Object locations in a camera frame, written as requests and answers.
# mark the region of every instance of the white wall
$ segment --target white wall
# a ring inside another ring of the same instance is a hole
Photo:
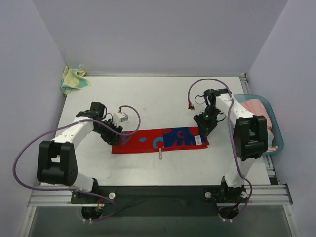
[[[0,22],[0,236],[15,237],[31,191],[13,179],[13,161],[30,139],[56,127],[65,64],[31,0],[1,1]],[[21,179],[33,184],[36,166],[33,146],[19,164]]]
[[[284,150],[273,163],[288,183],[301,236],[315,236],[316,1],[289,0],[248,74],[276,114]]]
[[[249,71],[287,0],[34,0],[71,67],[106,74]]]

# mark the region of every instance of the pink cloth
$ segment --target pink cloth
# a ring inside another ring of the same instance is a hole
[[[267,119],[267,127],[270,130],[272,129],[272,123],[266,111],[266,108],[259,99],[247,100],[246,102],[242,102],[241,105],[255,115],[263,115]]]

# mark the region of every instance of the towel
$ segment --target towel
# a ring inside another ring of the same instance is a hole
[[[269,115],[266,111],[266,108],[261,103],[259,99],[251,99],[247,100],[246,102],[241,103],[242,106],[244,106],[247,110],[252,112],[255,115],[263,115],[267,120],[267,127],[268,127],[268,149],[267,152],[273,152],[275,151],[278,146],[272,146],[272,141],[274,139],[274,136],[272,134],[272,123],[269,118]]]
[[[208,144],[198,127],[139,130],[131,136],[120,136],[119,145],[112,146],[112,154],[158,152],[159,148],[162,151],[204,149]]]
[[[90,82],[83,78],[85,71],[66,67],[61,79],[61,91],[67,95],[73,89],[81,90],[90,86]]]

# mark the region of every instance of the red cloth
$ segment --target red cloth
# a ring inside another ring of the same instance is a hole
[[[112,146],[112,154],[204,149],[207,137],[198,127],[140,130],[131,136],[120,136],[119,146]]]

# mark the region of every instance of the white label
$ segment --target white label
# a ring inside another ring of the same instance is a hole
[[[194,139],[196,140],[196,145],[202,145],[202,140],[201,140],[201,136],[194,136]]]

